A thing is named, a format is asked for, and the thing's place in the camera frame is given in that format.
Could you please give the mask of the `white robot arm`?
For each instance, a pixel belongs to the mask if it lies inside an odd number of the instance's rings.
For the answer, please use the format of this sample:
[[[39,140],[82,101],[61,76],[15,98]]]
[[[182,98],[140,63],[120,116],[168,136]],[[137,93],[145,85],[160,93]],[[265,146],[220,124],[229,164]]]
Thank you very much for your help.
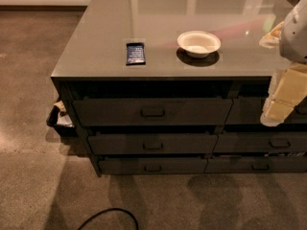
[[[269,96],[263,105],[260,122],[266,127],[282,124],[307,97],[307,0],[299,0],[285,20],[259,41],[265,48],[279,48],[291,64],[272,74]]]

